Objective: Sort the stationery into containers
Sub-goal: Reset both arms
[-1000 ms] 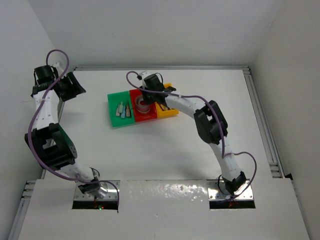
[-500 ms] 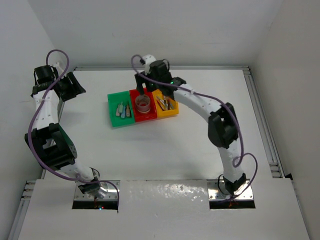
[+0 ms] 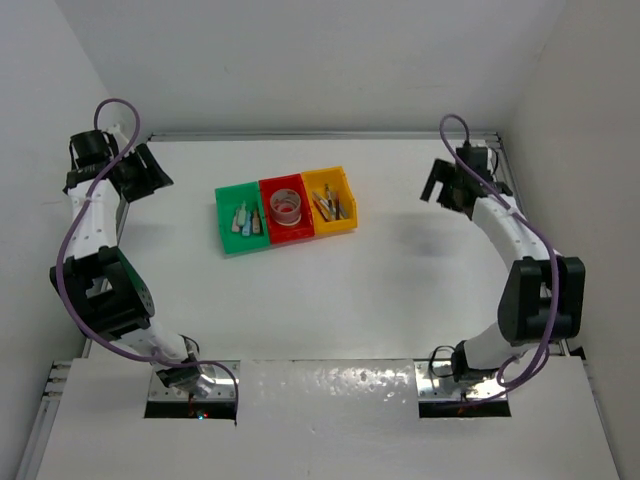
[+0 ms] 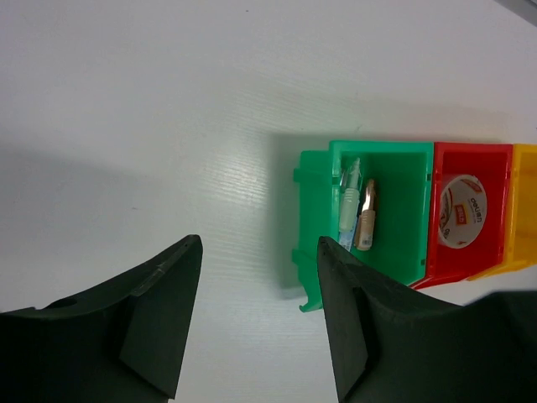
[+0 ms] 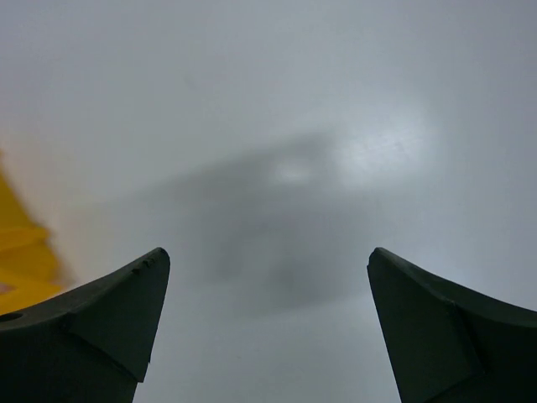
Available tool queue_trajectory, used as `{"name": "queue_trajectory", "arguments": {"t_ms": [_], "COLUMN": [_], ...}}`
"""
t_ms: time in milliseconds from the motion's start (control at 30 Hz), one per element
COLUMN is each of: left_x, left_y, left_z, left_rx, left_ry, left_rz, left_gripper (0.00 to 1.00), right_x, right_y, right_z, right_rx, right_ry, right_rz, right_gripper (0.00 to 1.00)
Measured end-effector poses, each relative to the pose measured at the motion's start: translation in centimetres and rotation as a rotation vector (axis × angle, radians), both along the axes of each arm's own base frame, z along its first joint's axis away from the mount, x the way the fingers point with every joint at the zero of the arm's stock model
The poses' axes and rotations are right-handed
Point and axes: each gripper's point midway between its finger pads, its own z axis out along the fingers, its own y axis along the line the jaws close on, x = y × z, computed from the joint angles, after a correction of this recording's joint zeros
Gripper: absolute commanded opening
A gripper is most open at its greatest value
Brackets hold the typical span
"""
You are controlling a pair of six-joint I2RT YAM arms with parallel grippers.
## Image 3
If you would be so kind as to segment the green eraser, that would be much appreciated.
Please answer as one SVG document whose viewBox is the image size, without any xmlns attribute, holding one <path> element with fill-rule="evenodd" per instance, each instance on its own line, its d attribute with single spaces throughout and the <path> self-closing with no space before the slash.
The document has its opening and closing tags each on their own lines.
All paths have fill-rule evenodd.
<svg viewBox="0 0 640 480">
<path fill-rule="evenodd" d="M 238 209 L 238 213 L 237 213 L 237 218 L 236 218 L 236 225 L 238 227 L 243 227 L 246 223 L 246 218 L 247 218 L 247 208 L 246 208 L 246 203 L 242 202 L 239 209 Z"/>
</svg>

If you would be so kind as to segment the blue eraser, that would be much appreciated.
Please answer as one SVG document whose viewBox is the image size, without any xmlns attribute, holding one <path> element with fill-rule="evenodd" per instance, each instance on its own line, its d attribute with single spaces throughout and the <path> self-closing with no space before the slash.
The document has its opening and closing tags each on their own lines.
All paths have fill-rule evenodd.
<svg viewBox="0 0 640 480">
<path fill-rule="evenodd" d="M 241 235 L 243 237 L 249 237 L 252 232 L 253 232 L 253 220 L 252 220 L 253 215 L 251 213 L 248 213 L 246 215 L 246 219 L 245 222 L 242 226 L 242 230 L 241 230 Z"/>
</svg>

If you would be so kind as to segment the orange eraser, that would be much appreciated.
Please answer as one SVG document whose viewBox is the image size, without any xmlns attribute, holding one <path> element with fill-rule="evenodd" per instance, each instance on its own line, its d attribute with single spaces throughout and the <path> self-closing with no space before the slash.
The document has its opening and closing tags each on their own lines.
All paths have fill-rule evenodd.
<svg viewBox="0 0 640 480">
<path fill-rule="evenodd" d="M 254 210 L 252 213 L 252 234 L 260 235 L 262 231 L 261 218 L 258 210 Z"/>
</svg>

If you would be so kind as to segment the small white tape roll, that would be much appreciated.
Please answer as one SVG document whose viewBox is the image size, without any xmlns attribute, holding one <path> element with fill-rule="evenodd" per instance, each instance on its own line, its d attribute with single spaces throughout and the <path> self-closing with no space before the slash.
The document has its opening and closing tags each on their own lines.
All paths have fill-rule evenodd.
<svg viewBox="0 0 640 480">
<path fill-rule="evenodd" d="M 277 209 L 295 209 L 298 201 L 295 196 L 286 195 L 275 200 L 274 205 Z"/>
</svg>

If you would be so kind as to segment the large white tape roll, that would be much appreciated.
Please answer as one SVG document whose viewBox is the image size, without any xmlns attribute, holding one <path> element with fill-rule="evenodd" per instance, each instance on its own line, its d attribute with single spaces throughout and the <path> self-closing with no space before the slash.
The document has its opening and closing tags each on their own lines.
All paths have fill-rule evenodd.
<svg viewBox="0 0 640 480">
<path fill-rule="evenodd" d="M 276 206 L 274 205 L 276 199 L 286 195 L 296 197 L 296 200 L 298 201 L 298 206 L 295 209 L 277 209 Z M 297 218 L 299 215 L 301 215 L 301 205 L 302 205 L 302 201 L 301 201 L 300 195 L 295 190 L 292 190 L 292 189 L 277 190 L 271 195 L 269 200 L 269 207 L 270 207 L 270 212 L 273 220 L 279 219 L 279 220 L 291 221 Z"/>
</svg>

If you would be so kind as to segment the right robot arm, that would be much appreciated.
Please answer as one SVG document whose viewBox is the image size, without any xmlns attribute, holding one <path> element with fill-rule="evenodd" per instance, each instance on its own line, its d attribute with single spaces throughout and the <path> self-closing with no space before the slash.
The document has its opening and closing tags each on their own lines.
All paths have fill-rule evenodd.
<svg viewBox="0 0 640 480">
<path fill-rule="evenodd" d="M 459 342 L 452 352 L 453 378 L 467 381 L 496 373 L 507 360 L 538 346 L 550 318 L 554 319 L 550 342 L 576 337 L 586 267 L 577 257 L 551 257 L 539 235 L 523 224 L 512 191 L 490 172 L 488 148 L 466 141 L 455 153 L 461 164 L 434 161 L 420 199 L 427 202 L 441 184 L 437 203 L 465 214 L 509 268 L 497 320 L 481 334 Z"/>
</svg>

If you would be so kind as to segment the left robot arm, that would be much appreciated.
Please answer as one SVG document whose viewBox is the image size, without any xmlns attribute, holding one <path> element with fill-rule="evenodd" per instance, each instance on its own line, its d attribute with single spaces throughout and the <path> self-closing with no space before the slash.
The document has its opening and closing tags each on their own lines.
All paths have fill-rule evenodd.
<svg viewBox="0 0 640 480">
<path fill-rule="evenodd" d="M 115 137 L 101 130 L 70 139 L 65 194 L 79 225 L 64 249 L 61 278 L 70 304 L 98 338 L 126 346 L 151 363 L 162 384 L 203 398 L 214 380 L 197 365 L 197 343 L 153 321 L 152 295 L 118 246 L 118 211 L 172 185 L 146 144 L 136 146 L 106 175 L 119 154 Z"/>
</svg>

